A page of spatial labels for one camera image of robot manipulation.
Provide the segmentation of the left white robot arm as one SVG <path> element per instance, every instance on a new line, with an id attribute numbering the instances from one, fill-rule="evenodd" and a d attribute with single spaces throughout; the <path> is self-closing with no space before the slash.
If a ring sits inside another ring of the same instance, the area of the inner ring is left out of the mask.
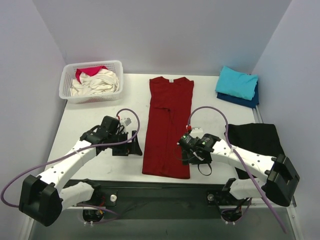
<path id="1" fill-rule="evenodd" d="M 101 208 L 106 199 L 97 182 L 83 179 L 73 186 L 66 184 L 87 162 L 108 148 L 113 156 L 142 156 L 137 130 L 131 132 L 131 137 L 126 131 L 131 122 L 128 117 L 105 116 L 101 124 L 84 132 L 64 160 L 38 176 L 24 179 L 18 209 L 48 227 L 62 211 L 77 204 Z"/>

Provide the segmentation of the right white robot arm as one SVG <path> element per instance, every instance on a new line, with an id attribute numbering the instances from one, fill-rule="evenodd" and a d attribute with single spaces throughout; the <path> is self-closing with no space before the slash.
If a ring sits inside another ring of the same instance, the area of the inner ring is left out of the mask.
<path id="1" fill-rule="evenodd" d="M 246 198 L 266 197 L 282 207 L 288 207 L 300 181 L 291 160 L 254 153 L 228 143 L 217 136 L 204 134 L 202 138 L 185 133 L 178 141 L 182 161 L 191 165 L 210 165 L 212 162 L 227 164 L 246 171 L 253 179 L 230 178 L 221 192 L 222 200 L 233 204 Z"/>

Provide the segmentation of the dark red t-shirt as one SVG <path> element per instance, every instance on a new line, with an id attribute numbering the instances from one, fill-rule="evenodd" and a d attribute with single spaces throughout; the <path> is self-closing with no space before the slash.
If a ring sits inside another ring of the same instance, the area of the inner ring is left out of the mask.
<path id="1" fill-rule="evenodd" d="M 150 79 L 151 93 L 142 173 L 189 179 L 177 142 L 186 132 L 191 114 L 194 82 L 186 77 Z"/>

